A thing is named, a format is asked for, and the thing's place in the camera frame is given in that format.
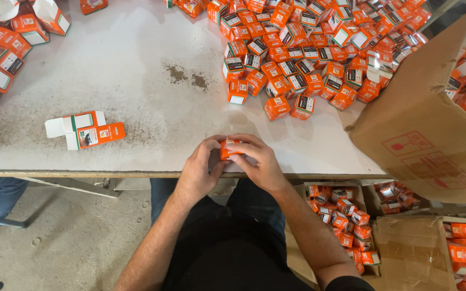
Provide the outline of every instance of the orange cardboard box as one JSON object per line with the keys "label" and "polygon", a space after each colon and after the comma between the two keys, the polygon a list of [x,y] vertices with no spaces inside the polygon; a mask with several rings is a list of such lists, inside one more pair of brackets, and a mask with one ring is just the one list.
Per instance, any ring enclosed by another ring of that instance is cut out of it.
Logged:
{"label": "orange cardboard box", "polygon": [[262,73],[269,78],[269,80],[282,75],[282,71],[278,69],[275,62],[265,63],[260,67],[260,69],[262,70]]}
{"label": "orange cardboard box", "polygon": [[339,234],[339,241],[340,241],[341,245],[343,245],[343,246],[345,246],[347,248],[351,248],[352,243],[354,241],[354,236],[351,235],[351,234],[340,233]]}
{"label": "orange cardboard box", "polygon": [[370,222],[370,215],[363,210],[355,210],[352,214],[352,221],[359,226],[364,226]]}
{"label": "orange cardboard box", "polygon": [[230,41],[242,40],[244,44],[247,46],[250,39],[251,39],[251,35],[249,34],[247,26],[239,25],[239,26],[235,26],[231,28],[230,33],[229,33]]}
{"label": "orange cardboard box", "polygon": [[253,70],[245,80],[248,82],[248,93],[256,97],[269,79],[261,72]]}
{"label": "orange cardboard box", "polygon": [[20,59],[32,48],[20,34],[3,27],[0,27],[0,47],[9,49]]}
{"label": "orange cardboard box", "polygon": [[307,120],[314,113],[314,103],[313,98],[300,95],[296,98],[289,115],[297,119]]}
{"label": "orange cardboard box", "polygon": [[249,30],[249,34],[251,36],[250,41],[254,41],[257,39],[262,39],[262,36],[265,35],[265,30],[260,22],[252,22],[246,24]]}
{"label": "orange cardboard box", "polygon": [[231,80],[228,87],[228,102],[243,104],[248,97],[248,82],[246,80]]}
{"label": "orange cardboard box", "polygon": [[16,16],[12,19],[13,31],[21,34],[29,44],[35,45],[50,41],[50,35],[33,14]]}
{"label": "orange cardboard box", "polygon": [[269,22],[279,29],[283,29],[293,11],[294,7],[291,5],[288,5],[283,1],[278,2]]}
{"label": "orange cardboard box", "polygon": [[285,97],[282,96],[276,98],[269,98],[269,100],[263,107],[263,110],[265,111],[269,121],[275,121],[277,119],[285,117],[287,112],[290,110],[290,107]]}
{"label": "orange cardboard box", "polygon": [[340,92],[330,100],[330,104],[343,111],[354,102],[355,96],[357,96],[357,92],[345,84],[341,87]]}
{"label": "orange cardboard box", "polygon": [[244,41],[234,40],[230,41],[226,45],[226,50],[224,51],[224,57],[239,57],[244,58],[245,54],[248,53],[248,48],[245,46]]}
{"label": "orange cardboard box", "polygon": [[221,17],[229,12],[229,3],[221,1],[210,1],[208,3],[208,19],[220,25]]}
{"label": "orange cardboard box", "polygon": [[345,228],[348,224],[348,218],[339,211],[335,210],[332,214],[332,225],[338,228]]}
{"label": "orange cardboard box", "polygon": [[233,140],[233,139],[223,140],[221,142],[221,161],[229,160],[230,159],[229,157],[233,154],[238,154],[238,155],[243,154],[242,152],[239,152],[239,151],[232,151],[232,150],[226,149],[226,145],[228,143],[242,143],[242,142],[239,140]]}
{"label": "orange cardboard box", "polygon": [[290,91],[290,83],[284,76],[272,78],[267,82],[266,92],[269,98],[285,96]]}
{"label": "orange cardboard box", "polygon": [[371,227],[368,225],[355,225],[354,235],[360,237],[361,239],[369,239],[371,237]]}
{"label": "orange cardboard box", "polygon": [[381,264],[379,253],[376,251],[361,252],[361,260],[364,265],[376,266]]}
{"label": "orange cardboard box", "polygon": [[224,59],[224,65],[222,66],[222,74],[226,82],[230,82],[233,79],[240,79],[244,74],[244,65],[239,57],[227,57]]}

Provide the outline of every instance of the small product box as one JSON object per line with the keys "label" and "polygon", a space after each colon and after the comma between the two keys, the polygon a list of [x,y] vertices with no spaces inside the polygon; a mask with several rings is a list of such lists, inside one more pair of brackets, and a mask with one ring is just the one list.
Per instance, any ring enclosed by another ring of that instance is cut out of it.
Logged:
{"label": "small product box", "polygon": [[263,110],[265,111],[269,121],[275,121],[285,117],[287,112],[290,110],[290,107],[285,97],[281,96],[269,98],[263,107]]}
{"label": "small product box", "polygon": [[228,102],[243,104],[248,97],[248,82],[246,80],[232,80],[228,87]]}
{"label": "small product box", "polygon": [[21,34],[29,44],[41,44],[50,41],[50,35],[42,28],[33,14],[16,16],[12,19],[13,31]]}
{"label": "small product box", "polygon": [[266,92],[269,98],[285,96],[290,91],[290,83],[284,76],[278,76],[267,82]]}
{"label": "small product box", "polygon": [[265,63],[260,67],[262,73],[270,79],[276,78],[282,75],[282,71],[278,69],[275,62]]}
{"label": "small product box", "polygon": [[289,111],[289,115],[297,119],[307,120],[314,113],[314,103],[313,98],[300,95],[294,101],[294,107]]}
{"label": "small product box", "polygon": [[44,123],[48,138],[65,136],[68,150],[80,150],[125,137],[123,123],[106,124],[102,111],[50,119]]}
{"label": "small product box", "polygon": [[228,143],[242,143],[242,142],[239,141],[239,140],[233,140],[233,139],[223,140],[221,142],[221,161],[230,160],[230,156],[233,155],[233,154],[237,154],[237,155],[242,155],[243,154],[242,152],[239,152],[239,151],[232,151],[232,150],[226,149],[226,145]]}
{"label": "small product box", "polygon": [[224,51],[224,57],[239,57],[244,58],[245,54],[248,53],[248,48],[245,46],[245,43],[242,40],[230,41],[226,45],[226,50]]}
{"label": "small product box", "polygon": [[248,44],[248,51],[262,59],[266,57],[268,50],[269,48],[259,39],[256,39]]}
{"label": "small product box", "polygon": [[35,16],[44,24],[47,31],[58,35],[66,35],[71,24],[53,0],[36,0]]}
{"label": "small product box", "polygon": [[269,79],[261,72],[253,70],[245,77],[245,80],[248,82],[248,93],[256,97]]}
{"label": "small product box", "polygon": [[343,111],[354,102],[355,96],[357,96],[357,92],[345,84],[341,87],[340,92],[330,100],[330,104]]}
{"label": "small product box", "polygon": [[311,74],[314,71],[314,66],[306,58],[297,62],[295,66],[303,76]]}
{"label": "small product box", "polygon": [[226,82],[230,82],[233,79],[240,79],[243,74],[244,65],[239,57],[227,57],[224,59],[222,75]]}
{"label": "small product box", "polygon": [[290,83],[290,90],[285,96],[287,99],[298,97],[307,88],[307,82],[305,82],[305,78],[301,74],[290,76],[287,79]]}
{"label": "small product box", "polygon": [[361,252],[361,259],[364,265],[378,266],[381,264],[379,253],[376,251]]}
{"label": "small product box", "polygon": [[296,66],[294,65],[293,61],[285,61],[278,63],[278,68],[280,68],[280,70],[283,73],[283,76],[286,78],[298,74],[298,69],[296,69]]}

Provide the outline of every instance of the table surface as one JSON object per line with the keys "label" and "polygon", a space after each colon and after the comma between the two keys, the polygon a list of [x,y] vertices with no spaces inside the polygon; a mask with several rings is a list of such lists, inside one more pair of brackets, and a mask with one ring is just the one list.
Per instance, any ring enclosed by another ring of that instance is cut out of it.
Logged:
{"label": "table surface", "polygon": [[[317,98],[307,121],[275,122],[265,93],[226,102],[227,40],[205,13],[191,19],[160,0],[110,1],[88,16],[77,0],[59,6],[67,35],[34,46],[0,100],[0,172],[174,172],[205,137],[245,132],[274,148],[285,173],[385,175],[344,131],[362,102],[340,112]],[[127,136],[79,151],[46,137],[46,120],[92,110],[123,122]]]}

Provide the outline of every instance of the orange box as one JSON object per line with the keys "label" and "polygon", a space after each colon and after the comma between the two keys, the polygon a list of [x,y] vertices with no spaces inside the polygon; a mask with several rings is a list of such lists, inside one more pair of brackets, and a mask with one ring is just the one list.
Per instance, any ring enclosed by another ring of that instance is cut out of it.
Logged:
{"label": "orange box", "polygon": [[239,79],[244,74],[244,65],[239,57],[227,57],[222,66],[222,75],[226,82]]}
{"label": "orange box", "polygon": [[314,99],[305,95],[300,95],[294,102],[294,107],[289,111],[289,115],[301,119],[307,120],[314,113]]}
{"label": "orange box", "polygon": [[267,0],[252,0],[248,3],[248,9],[256,13],[263,13],[263,7]]}
{"label": "orange box", "polygon": [[351,248],[352,247],[352,243],[354,241],[354,236],[351,235],[351,234],[347,234],[347,233],[340,233],[339,234],[339,241],[341,243],[341,245],[347,247],[347,248]]}
{"label": "orange box", "polygon": [[324,77],[327,74],[331,74],[338,78],[342,78],[344,75],[344,67],[343,65],[337,62],[327,62],[327,65],[321,71],[321,77]]}
{"label": "orange box", "polygon": [[357,92],[345,84],[341,87],[340,92],[330,100],[330,104],[343,111],[354,102],[355,96],[357,96]]}
{"label": "orange box", "polygon": [[221,161],[227,161],[229,160],[230,156],[233,155],[233,154],[238,154],[238,155],[242,155],[243,153],[242,152],[239,152],[239,151],[232,151],[232,150],[228,150],[226,149],[226,145],[228,143],[242,143],[241,141],[239,140],[233,140],[233,139],[226,139],[226,140],[223,140],[221,142]]}
{"label": "orange box", "polygon": [[20,59],[32,48],[20,34],[3,27],[0,27],[0,47],[9,49]]}
{"label": "orange box", "polygon": [[361,261],[364,265],[377,266],[381,264],[379,253],[376,251],[361,252]]}
{"label": "orange box", "polygon": [[248,93],[256,97],[269,79],[261,72],[253,70],[245,77],[245,80],[248,82]]}
{"label": "orange box", "polygon": [[369,239],[371,238],[371,227],[368,225],[355,225],[354,227],[354,235],[358,236],[361,239]]}
{"label": "orange box", "polygon": [[284,97],[269,98],[263,107],[269,121],[285,117],[290,110],[289,104]]}
{"label": "orange box", "polygon": [[370,221],[370,215],[363,210],[355,210],[352,214],[352,221],[359,226],[367,225]]}
{"label": "orange box", "polygon": [[449,255],[454,262],[466,262],[466,247],[448,243]]}
{"label": "orange box", "polygon": [[243,104],[248,97],[248,82],[246,80],[231,80],[228,87],[228,102]]}
{"label": "orange box", "polygon": [[269,98],[285,96],[290,91],[290,83],[284,76],[272,78],[267,82],[266,92]]}
{"label": "orange box", "polygon": [[457,275],[466,275],[466,262],[452,262],[453,273]]}
{"label": "orange box", "polygon": [[272,13],[271,20],[269,20],[269,23],[278,27],[279,29],[283,29],[285,23],[287,23],[293,11],[294,7],[292,7],[291,5],[288,5],[283,1],[278,2],[278,4],[276,4],[275,11]]}
{"label": "orange box", "polygon": [[221,17],[229,12],[229,3],[210,1],[208,3],[208,19],[220,25]]}
{"label": "orange box", "polygon": [[29,44],[35,45],[50,41],[50,35],[33,14],[16,16],[11,21],[13,31],[21,34]]}
{"label": "orange box", "polygon": [[278,66],[275,62],[263,64],[260,67],[260,70],[262,70],[262,73],[266,75],[269,78],[269,80],[282,75],[282,71],[278,69]]}
{"label": "orange box", "polygon": [[332,214],[332,224],[338,228],[345,228],[348,224],[348,218],[339,211],[335,210]]}
{"label": "orange box", "polygon": [[346,216],[351,216],[352,213],[357,210],[357,206],[355,206],[348,199],[339,199],[337,200],[337,209],[344,213]]}
{"label": "orange box", "polygon": [[250,41],[254,41],[257,39],[262,39],[262,36],[265,35],[265,30],[260,22],[252,22],[246,24],[249,30],[249,35],[251,36]]}
{"label": "orange box", "polygon": [[244,41],[235,40],[230,41],[226,45],[226,50],[224,51],[224,57],[239,57],[244,58],[245,54],[248,53],[248,48],[245,46]]}

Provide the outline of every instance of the cardboard box flap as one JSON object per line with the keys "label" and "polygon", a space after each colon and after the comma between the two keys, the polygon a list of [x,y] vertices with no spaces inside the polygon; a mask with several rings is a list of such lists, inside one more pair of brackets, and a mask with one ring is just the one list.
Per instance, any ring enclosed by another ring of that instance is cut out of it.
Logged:
{"label": "cardboard box flap", "polygon": [[466,203],[466,112],[445,94],[466,15],[409,56],[349,128],[352,142],[416,194]]}
{"label": "cardboard box flap", "polygon": [[386,290],[456,290],[440,217],[379,217],[377,229]]}

